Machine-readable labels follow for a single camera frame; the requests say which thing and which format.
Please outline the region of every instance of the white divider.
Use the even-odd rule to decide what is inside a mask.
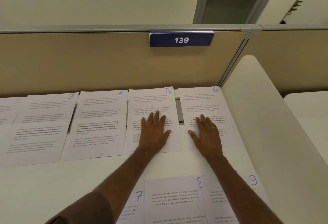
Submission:
[[[275,213],[284,223],[326,223],[328,166],[254,56],[222,91]]]

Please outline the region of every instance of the white paper sheet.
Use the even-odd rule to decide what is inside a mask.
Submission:
[[[259,176],[254,173],[242,175],[242,178],[270,206]],[[238,223],[218,179],[215,176],[202,176],[201,182],[208,223]]]
[[[26,97],[0,98],[0,147]]]
[[[117,224],[142,224],[145,219],[145,205],[144,205],[144,187],[136,186],[124,209],[118,218]]]
[[[62,161],[124,155],[127,93],[81,92]]]
[[[203,114],[219,129],[223,148],[243,146],[235,121],[219,87],[179,88],[179,95],[186,132],[192,130],[199,136],[195,118]],[[189,150],[196,150],[189,134],[187,137]]]
[[[58,162],[77,98],[29,95],[0,147],[0,167]]]
[[[145,223],[206,224],[199,176],[145,180]]]
[[[141,118],[147,121],[150,112],[159,110],[161,118],[166,116],[164,132],[171,129],[166,145],[160,152],[183,150],[180,137],[178,114],[173,87],[160,89],[129,90],[128,127],[125,141],[125,155],[131,155],[137,148],[141,132]]]

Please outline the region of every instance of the brown sleeve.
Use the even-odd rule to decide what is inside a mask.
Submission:
[[[55,215],[46,224],[113,224],[107,199],[100,192],[91,192]]]

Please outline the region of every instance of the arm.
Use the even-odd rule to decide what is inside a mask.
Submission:
[[[196,117],[199,138],[188,131],[195,146],[218,178],[240,224],[282,224],[271,209],[232,168],[222,151],[219,131],[210,118]]]
[[[171,132],[168,130],[163,134],[165,115],[159,122],[159,111],[156,111],[154,120],[153,115],[150,113],[147,125],[145,118],[141,119],[140,142],[135,152],[94,189],[95,192],[101,192],[107,198],[114,223],[118,220],[142,172],[155,154],[166,144]]]

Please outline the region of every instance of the white number 139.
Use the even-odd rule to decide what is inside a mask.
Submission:
[[[188,43],[189,38],[175,38],[175,43],[178,43],[178,40],[179,43]]]

